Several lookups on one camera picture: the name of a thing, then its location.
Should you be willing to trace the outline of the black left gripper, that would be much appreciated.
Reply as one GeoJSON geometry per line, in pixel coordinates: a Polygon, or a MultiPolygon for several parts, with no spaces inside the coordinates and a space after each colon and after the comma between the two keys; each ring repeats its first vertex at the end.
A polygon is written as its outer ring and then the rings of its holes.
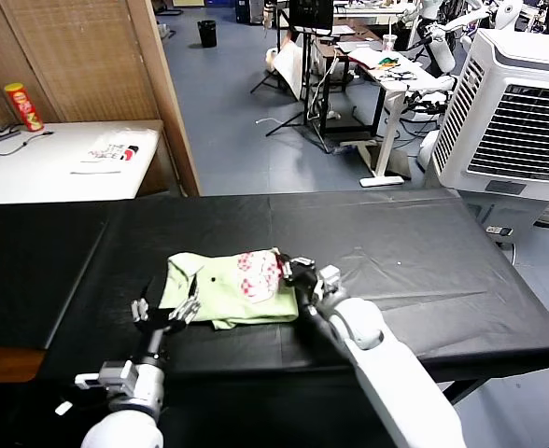
{"type": "MultiPolygon", "coordinates": [[[[152,286],[154,278],[151,277],[142,287],[139,297],[132,301],[133,322],[148,320],[149,304],[147,301],[148,290],[152,286]]],[[[201,303],[198,299],[199,288],[197,280],[190,284],[188,297],[173,311],[155,311],[150,317],[145,336],[145,354],[149,357],[157,357],[162,350],[163,338],[173,332],[183,330],[197,315],[201,303]]]]}

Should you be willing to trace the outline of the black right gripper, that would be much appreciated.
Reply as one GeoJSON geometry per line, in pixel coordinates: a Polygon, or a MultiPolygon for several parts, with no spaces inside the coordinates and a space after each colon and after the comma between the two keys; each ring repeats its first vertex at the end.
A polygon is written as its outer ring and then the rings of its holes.
{"type": "Polygon", "coordinates": [[[320,278],[313,259],[288,255],[278,256],[282,279],[296,291],[299,306],[316,305],[320,300],[320,278]]]}

